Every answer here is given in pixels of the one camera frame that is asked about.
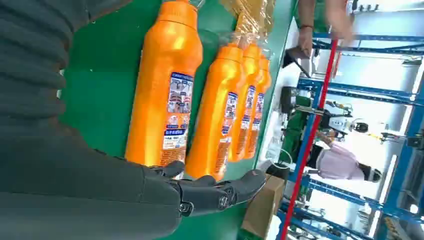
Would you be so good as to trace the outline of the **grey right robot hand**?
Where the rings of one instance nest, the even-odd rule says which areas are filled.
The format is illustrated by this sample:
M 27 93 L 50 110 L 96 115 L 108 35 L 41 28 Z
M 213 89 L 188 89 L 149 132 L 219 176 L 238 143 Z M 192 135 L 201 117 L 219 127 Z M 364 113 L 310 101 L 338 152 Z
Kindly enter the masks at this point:
M 219 213 L 250 200 L 265 174 L 215 182 L 174 180 L 181 163 L 150 168 L 88 147 L 75 135 L 0 136 L 3 240 L 153 240 L 184 217 Z

